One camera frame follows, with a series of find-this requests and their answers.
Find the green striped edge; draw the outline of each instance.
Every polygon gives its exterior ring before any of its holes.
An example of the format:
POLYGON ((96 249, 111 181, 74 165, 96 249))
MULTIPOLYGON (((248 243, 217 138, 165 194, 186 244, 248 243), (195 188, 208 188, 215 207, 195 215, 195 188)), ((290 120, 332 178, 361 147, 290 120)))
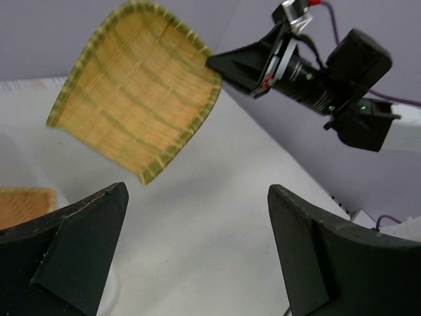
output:
MULTIPOLYGON (((47 119, 47 126, 56 127, 61 114, 61 108, 66 101, 69 93, 72 91, 76 82, 78 81, 81 73, 85 69, 89 60, 94 55, 96 49, 102 43, 104 38, 108 35, 112 27, 125 16, 132 14, 136 11, 149 11, 154 12, 167 19, 171 25, 178 29, 181 33, 185 34, 189 38, 192 44, 201 51, 201 53, 209 57, 212 55, 211 50, 208 46, 197 36, 197 34, 186 24, 184 24, 179 18, 174 16, 170 11, 166 10, 158 3, 143 2, 139 0, 132 0, 123 3, 117 9, 113 10, 108 17, 99 25, 98 29, 90 37, 88 43, 83 48, 82 52, 73 69, 70 71, 66 82, 64 83, 56 101, 54 102, 53 108, 47 119)), ((148 184, 152 181, 162 170, 173 160, 173 158, 180 152, 180 150, 187 144, 187 142, 193 137, 194 133, 200 128, 203 122, 211 112, 216 100, 218 99, 220 90, 222 88, 222 78, 219 75, 215 75, 214 87, 207 101, 207 104, 202 108, 199 114, 189 123, 186 129, 180 133, 180 135, 174 140, 173 144, 170 144, 165 150, 163 150, 154 161, 147 167, 143 173, 138 176, 141 179, 142 184, 148 184)))

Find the bamboo mat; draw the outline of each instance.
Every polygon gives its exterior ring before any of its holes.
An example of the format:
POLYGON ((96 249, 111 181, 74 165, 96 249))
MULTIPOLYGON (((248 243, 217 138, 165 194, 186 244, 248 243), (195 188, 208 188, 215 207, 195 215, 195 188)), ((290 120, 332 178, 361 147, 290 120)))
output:
POLYGON ((156 3, 131 1, 98 27, 47 120, 148 184, 203 124, 222 79, 209 48, 156 3))
POLYGON ((56 200, 53 189, 0 188, 0 230, 54 211, 56 200))

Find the yellow woven mat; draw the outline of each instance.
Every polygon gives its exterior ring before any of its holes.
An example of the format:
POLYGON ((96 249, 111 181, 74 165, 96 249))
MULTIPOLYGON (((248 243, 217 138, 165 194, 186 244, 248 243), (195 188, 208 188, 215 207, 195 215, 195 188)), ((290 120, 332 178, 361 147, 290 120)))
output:
POLYGON ((0 230, 54 211, 56 200, 53 189, 0 188, 0 230))
POLYGON ((47 125, 152 181, 203 124, 222 85, 208 47, 155 3, 131 1, 92 35, 47 125))

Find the wicker basket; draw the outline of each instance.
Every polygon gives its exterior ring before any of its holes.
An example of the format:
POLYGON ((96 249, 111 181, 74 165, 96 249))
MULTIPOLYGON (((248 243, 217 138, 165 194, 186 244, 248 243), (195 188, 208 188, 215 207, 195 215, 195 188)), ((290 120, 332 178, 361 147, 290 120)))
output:
POLYGON ((131 1, 92 35, 47 125, 152 181, 203 124, 222 85, 208 47, 158 4, 131 1))
POLYGON ((41 188, 0 188, 0 230, 54 211, 56 191, 41 188))

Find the woven mat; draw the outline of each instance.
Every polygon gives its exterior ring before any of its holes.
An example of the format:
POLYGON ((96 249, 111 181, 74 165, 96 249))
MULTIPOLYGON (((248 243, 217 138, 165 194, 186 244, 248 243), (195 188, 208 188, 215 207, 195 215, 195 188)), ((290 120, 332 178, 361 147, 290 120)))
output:
POLYGON ((203 124, 222 79, 208 47, 155 3, 131 1, 92 35, 51 110, 58 127, 152 181, 203 124))
POLYGON ((56 191, 40 188, 0 188, 0 230, 54 211, 56 191))

